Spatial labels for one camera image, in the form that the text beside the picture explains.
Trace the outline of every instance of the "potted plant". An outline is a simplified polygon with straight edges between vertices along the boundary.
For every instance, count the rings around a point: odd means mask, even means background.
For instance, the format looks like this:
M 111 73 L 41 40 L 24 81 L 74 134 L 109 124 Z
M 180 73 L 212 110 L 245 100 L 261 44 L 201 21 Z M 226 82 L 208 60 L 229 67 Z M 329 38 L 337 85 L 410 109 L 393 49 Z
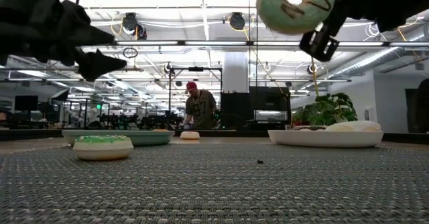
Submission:
M 308 120 L 308 113 L 310 109 L 311 105 L 307 105 L 305 107 L 301 107 L 293 114 L 292 121 L 294 122 L 294 126 L 310 125 Z
M 342 121 L 357 121 L 357 114 L 347 94 L 327 94 L 316 98 L 309 108 L 308 120 L 311 125 L 332 125 Z

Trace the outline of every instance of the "red cap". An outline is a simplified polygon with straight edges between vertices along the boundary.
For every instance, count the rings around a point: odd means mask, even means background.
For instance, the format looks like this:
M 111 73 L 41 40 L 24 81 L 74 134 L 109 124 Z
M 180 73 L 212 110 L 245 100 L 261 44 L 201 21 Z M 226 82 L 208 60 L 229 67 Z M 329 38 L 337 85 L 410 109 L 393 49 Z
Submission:
M 196 89 L 196 83 L 195 82 L 188 82 L 188 83 L 186 83 L 186 90 L 190 91 L 192 89 Z

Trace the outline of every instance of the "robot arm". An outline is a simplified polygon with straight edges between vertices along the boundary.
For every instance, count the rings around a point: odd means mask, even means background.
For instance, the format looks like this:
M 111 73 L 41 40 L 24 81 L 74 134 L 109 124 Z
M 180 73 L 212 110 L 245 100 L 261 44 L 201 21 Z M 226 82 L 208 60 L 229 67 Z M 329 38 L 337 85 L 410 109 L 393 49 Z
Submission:
M 126 61 L 101 54 L 84 53 L 80 46 L 112 44 L 115 38 L 90 25 L 85 10 L 68 0 L 0 0 L 0 64 L 10 54 L 34 57 L 40 62 L 59 60 L 79 65 L 79 73 L 94 81 L 119 70 Z
M 307 32 L 300 42 L 301 50 L 321 62 L 332 58 L 339 45 L 334 39 L 346 18 L 374 21 L 380 32 L 394 30 L 407 18 L 429 8 L 429 0 L 335 0 L 334 8 L 320 31 Z

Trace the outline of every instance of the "green jersey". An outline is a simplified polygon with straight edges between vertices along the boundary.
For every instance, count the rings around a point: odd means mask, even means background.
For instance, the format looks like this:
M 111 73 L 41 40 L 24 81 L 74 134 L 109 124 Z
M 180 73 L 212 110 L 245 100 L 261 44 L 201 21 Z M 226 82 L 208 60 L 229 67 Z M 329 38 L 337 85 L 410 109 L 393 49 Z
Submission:
M 212 129 L 215 127 L 213 111 L 216 101 L 213 95 L 206 90 L 200 90 L 197 99 L 189 97 L 186 101 L 186 114 L 194 118 L 195 129 Z

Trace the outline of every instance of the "bowl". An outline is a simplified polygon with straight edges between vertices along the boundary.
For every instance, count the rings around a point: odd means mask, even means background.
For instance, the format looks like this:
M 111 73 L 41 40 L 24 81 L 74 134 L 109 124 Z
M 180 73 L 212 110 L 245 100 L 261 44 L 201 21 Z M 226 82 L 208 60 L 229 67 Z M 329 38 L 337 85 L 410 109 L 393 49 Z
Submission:
M 70 145 L 73 145 L 74 140 L 80 136 L 124 135 L 131 139 L 134 146 L 156 146 L 170 143 L 174 136 L 174 131 L 75 129 L 63 130 L 62 135 Z
M 382 131 L 269 130 L 270 140 L 288 146 L 323 148 L 368 148 L 381 143 Z

